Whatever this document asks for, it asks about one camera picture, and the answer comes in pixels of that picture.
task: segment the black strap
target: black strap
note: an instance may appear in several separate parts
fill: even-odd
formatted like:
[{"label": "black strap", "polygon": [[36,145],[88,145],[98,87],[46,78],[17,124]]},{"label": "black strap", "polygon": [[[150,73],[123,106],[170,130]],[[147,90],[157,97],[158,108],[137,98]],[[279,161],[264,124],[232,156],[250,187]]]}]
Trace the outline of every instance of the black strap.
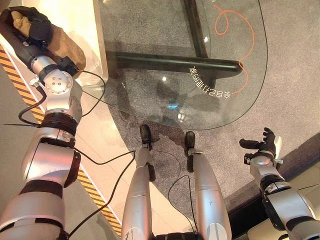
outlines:
[{"label": "black strap", "polygon": [[57,182],[37,179],[29,181],[19,195],[33,192],[51,193],[62,199],[63,188]]},{"label": "black strap", "polygon": [[289,220],[286,223],[286,228],[289,231],[292,231],[295,228],[295,226],[297,226],[300,223],[307,222],[307,221],[315,221],[315,219],[310,216],[299,216],[299,217],[296,217],[296,218]]}]

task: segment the metal joint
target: metal joint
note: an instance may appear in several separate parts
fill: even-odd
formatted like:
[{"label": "metal joint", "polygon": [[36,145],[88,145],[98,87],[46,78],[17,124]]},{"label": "metal joint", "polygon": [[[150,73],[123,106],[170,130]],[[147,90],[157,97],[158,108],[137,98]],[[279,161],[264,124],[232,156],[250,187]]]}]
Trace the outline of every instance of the metal joint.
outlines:
[{"label": "metal joint", "polygon": [[191,148],[188,150],[188,156],[195,155],[195,154],[204,154],[204,152],[197,148]]}]

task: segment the gray carpet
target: gray carpet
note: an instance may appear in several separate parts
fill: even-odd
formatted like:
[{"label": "gray carpet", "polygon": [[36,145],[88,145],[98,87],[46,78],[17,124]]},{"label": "gray carpet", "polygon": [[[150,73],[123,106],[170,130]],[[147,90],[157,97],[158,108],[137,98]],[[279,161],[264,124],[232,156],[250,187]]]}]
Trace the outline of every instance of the gray carpet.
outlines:
[{"label": "gray carpet", "polygon": [[[105,2],[105,5],[100,5],[100,11],[105,46],[108,51],[195,56],[181,1],[145,0],[137,4],[128,1],[119,3],[115,0]],[[228,5],[217,1],[215,3],[223,9]],[[203,34],[210,37],[210,45],[207,46],[210,57],[238,60],[239,56],[243,56],[245,50],[248,50],[245,46],[250,46],[248,41],[251,41],[248,27],[245,29],[239,25],[239,28],[233,29],[235,33],[231,38],[218,39],[213,30],[216,15],[213,16],[208,12],[212,9],[212,1],[197,1],[197,4]],[[257,1],[250,0],[245,3],[232,1],[232,4],[234,5],[229,4],[228,7],[250,19],[257,37],[255,51],[245,60],[248,72],[253,74],[252,81],[248,85],[249,89],[246,89],[250,94],[241,94],[242,98],[235,99],[239,101],[235,102],[236,108],[243,112],[248,106],[241,104],[253,103],[257,91],[260,90],[259,85],[262,84],[266,61],[264,32],[261,17],[257,12],[259,10]],[[282,136],[280,157],[290,156],[291,151],[308,140],[317,143],[319,139],[316,135],[320,130],[319,1],[264,1],[261,7],[268,40],[268,67],[257,101],[242,118],[229,125],[195,131],[196,146],[205,151],[229,210],[257,193],[256,188],[248,186],[253,178],[250,176],[249,167],[243,164],[243,156],[247,151],[239,147],[239,139],[261,140],[263,127],[269,127]],[[234,24],[235,21],[232,17],[229,20],[232,28],[231,23]],[[218,27],[223,31],[224,23],[221,24]],[[191,86],[184,86],[181,83],[187,77],[184,75],[186,73],[123,69],[109,78],[108,92],[104,100],[115,106],[110,106],[110,111],[129,149],[140,145],[139,126],[147,123],[155,141],[154,149],[176,156],[182,166],[181,174],[185,174],[186,157],[183,146],[186,130],[176,128],[181,124],[170,118],[169,113],[163,108],[155,108],[157,103],[160,106],[168,104],[163,99],[159,100],[155,95],[159,92],[154,91],[157,87],[155,83],[159,82],[163,74],[166,74],[167,79],[177,80],[177,89],[182,92],[192,90]],[[237,76],[235,79],[237,86],[243,81],[243,77],[243,75]],[[233,86],[232,82],[223,80],[217,85],[223,86],[225,83]],[[99,94],[99,92],[91,93],[97,96]],[[177,93],[169,93],[169,96],[177,97]],[[152,115],[148,118],[151,121],[119,111],[117,108],[143,118]],[[199,115],[198,119],[199,122],[203,121],[202,125],[198,122],[196,124],[207,126],[210,121],[219,120],[210,118],[212,114],[210,111],[207,114],[208,118],[205,114]],[[312,152],[318,156],[319,148],[313,148]],[[157,151],[153,153],[157,177],[155,185],[165,196],[180,171],[177,160],[167,153]],[[300,160],[302,163],[307,163],[310,160],[305,154],[291,157],[292,159],[286,158],[286,161],[292,163]],[[289,169],[290,164],[285,166],[285,169]],[[191,216],[186,179],[181,180],[172,189],[171,198],[180,210]]]}]

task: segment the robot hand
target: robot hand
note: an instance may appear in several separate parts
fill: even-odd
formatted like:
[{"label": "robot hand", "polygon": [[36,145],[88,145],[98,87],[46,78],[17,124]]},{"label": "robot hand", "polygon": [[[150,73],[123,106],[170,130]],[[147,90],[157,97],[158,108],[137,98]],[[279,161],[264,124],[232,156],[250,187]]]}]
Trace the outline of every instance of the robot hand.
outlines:
[{"label": "robot hand", "polygon": [[244,149],[258,150],[255,154],[246,153],[244,155],[244,164],[250,165],[250,160],[256,156],[265,156],[270,158],[274,167],[276,164],[282,164],[282,161],[277,159],[282,146],[281,137],[276,136],[274,132],[267,127],[264,128],[263,135],[263,141],[260,142],[255,140],[244,140],[243,138],[239,141],[240,146]]}]

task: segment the black glove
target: black glove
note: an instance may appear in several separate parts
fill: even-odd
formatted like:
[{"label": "black glove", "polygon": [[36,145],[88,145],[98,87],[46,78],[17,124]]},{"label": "black glove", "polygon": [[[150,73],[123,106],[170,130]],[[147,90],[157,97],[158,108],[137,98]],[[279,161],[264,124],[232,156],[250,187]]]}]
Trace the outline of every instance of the black glove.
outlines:
[{"label": "black glove", "polygon": [[263,141],[254,141],[254,140],[244,140],[241,139],[239,141],[239,144],[242,148],[244,149],[258,149],[258,152],[255,154],[251,153],[246,153],[244,155],[244,163],[245,164],[250,164],[250,160],[253,159],[256,156],[266,156],[268,158],[271,158],[273,161],[275,156],[276,156],[276,145],[275,145],[275,134],[273,131],[271,131],[269,128],[265,127],[264,128],[264,133],[263,135],[265,136],[263,138]]}]

